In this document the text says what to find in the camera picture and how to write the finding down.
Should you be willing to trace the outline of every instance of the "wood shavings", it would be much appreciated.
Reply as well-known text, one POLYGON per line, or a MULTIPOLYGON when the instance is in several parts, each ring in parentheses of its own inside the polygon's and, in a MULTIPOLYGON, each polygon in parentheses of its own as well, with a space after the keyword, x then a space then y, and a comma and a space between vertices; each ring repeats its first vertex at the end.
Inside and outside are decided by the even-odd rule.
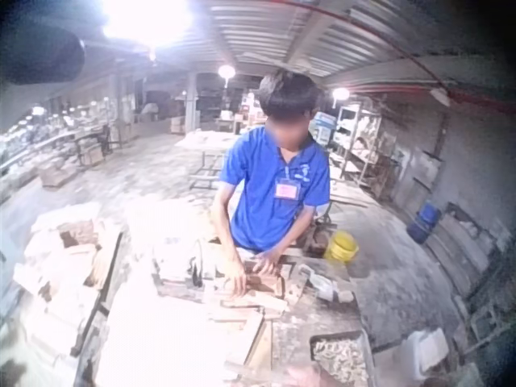
POLYGON ((341 383, 364 385, 368 379, 364 354, 356 340, 319 340, 314 359, 341 383))

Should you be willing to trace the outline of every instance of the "yellow bucket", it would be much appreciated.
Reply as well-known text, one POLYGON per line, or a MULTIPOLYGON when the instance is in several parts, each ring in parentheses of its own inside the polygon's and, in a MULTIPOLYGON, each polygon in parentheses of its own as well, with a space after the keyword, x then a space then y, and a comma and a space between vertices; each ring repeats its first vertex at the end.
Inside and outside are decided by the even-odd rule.
POLYGON ((336 231, 331 236, 324 258, 346 263, 353 259, 358 250, 358 243, 351 234, 346 231, 336 231))

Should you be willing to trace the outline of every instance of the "young man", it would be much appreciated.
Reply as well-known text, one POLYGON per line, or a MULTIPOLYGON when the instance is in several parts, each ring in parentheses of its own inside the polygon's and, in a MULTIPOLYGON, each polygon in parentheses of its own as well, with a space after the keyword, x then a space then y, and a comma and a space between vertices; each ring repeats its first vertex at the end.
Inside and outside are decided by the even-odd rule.
POLYGON ((278 70, 260 83, 267 122, 240 137, 227 153, 212 218, 223 246, 225 276, 243 295, 246 275, 236 247, 260 252, 254 272, 273 273, 281 254, 330 200, 327 156, 308 132, 320 90, 307 76, 278 70), (231 220, 227 204, 244 180, 231 220))

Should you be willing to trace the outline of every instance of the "hand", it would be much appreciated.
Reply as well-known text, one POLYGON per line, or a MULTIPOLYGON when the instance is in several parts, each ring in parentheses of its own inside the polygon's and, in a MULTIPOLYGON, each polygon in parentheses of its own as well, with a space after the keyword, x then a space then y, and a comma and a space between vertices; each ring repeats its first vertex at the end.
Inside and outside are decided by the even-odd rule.
POLYGON ((326 369, 317 363, 306 367, 289 367, 287 372, 299 387, 340 387, 340 384, 326 369))
POLYGON ((232 257, 226 261, 224 276, 229 282, 229 287, 233 289, 232 295, 242 297, 246 292, 248 278, 238 252, 234 252, 232 257))
POLYGON ((259 275, 276 273, 277 262, 280 260, 280 257, 281 253, 275 248, 261 252, 256 256, 258 262, 256 262, 255 267, 252 268, 252 272, 258 273, 259 275))

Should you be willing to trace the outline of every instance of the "blue barrel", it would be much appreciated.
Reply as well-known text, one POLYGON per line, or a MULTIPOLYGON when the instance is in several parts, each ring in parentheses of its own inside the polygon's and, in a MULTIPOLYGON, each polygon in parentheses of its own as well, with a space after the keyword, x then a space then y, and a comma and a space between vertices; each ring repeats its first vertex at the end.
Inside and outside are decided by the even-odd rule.
POLYGON ((409 224, 406 232, 416 243, 423 244, 431 233, 431 228, 419 223, 417 220, 409 224))
POLYGON ((435 227, 440 217, 440 209, 432 205, 430 202, 426 202, 418 212, 418 221, 426 224, 430 228, 435 227))

